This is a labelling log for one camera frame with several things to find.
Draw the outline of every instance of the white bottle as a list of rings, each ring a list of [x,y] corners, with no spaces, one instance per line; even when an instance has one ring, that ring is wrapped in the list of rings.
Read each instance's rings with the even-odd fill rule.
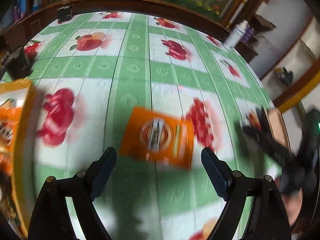
[[[242,23],[237,24],[222,44],[223,47],[227,50],[232,50],[242,39],[247,25],[248,22],[246,20],[243,20]]]

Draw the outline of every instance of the green and white tablecloth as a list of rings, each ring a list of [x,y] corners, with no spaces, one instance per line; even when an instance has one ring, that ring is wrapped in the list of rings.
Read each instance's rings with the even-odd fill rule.
[[[79,50],[79,40],[93,33],[100,33],[95,34],[100,45]],[[228,52],[219,41],[187,26],[127,12],[86,13],[61,24],[55,20],[32,40],[28,45],[41,43],[28,78],[45,93],[69,88],[75,95],[74,119],[63,143],[48,147],[36,139],[36,195],[49,175],[73,176],[108,146],[118,149],[135,105],[181,117],[194,98],[214,111],[209,122],[218,157],[231,169],[254,176],[239,122],[251,109],[273,105],[235,50]],[[2,82],[8,81],[6,74]],[[45,115],[42,110],[39,128]],[[202,148],[195,137],[191,171],[119,157],[102,196],[94,201],[111,237],[188,240],[209,219],[218,218],[225,202],[201,165]],[[262,158],[274,177],[276,165]],[[77,237],[84,239],[72,200],[67,202]],[[250,205],[248,200],[235,238],[244,230]]]

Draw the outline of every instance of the white wall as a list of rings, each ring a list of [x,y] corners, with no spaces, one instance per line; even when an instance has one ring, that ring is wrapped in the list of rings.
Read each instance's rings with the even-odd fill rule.
[[[258,9],[257,14],[276,26],[274,30],[263,33],[264,38],[255,48],[259,55],[249,63],[261,77],[286,54],[305,28],[312,12],[304,0],[270,0]]]

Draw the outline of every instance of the orange packet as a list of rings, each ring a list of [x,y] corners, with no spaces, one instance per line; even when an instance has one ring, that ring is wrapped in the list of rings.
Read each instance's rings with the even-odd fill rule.
[[[191,121],[136,106],[124,132],[119,153],[190,169],[193,141]]]

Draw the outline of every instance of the green leaf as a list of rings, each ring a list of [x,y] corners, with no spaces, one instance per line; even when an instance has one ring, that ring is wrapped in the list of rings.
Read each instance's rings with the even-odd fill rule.
[[[77,47],[78,47],[78,45],[72,45],[72,46],[70,47],[70,50],[76,49]]]

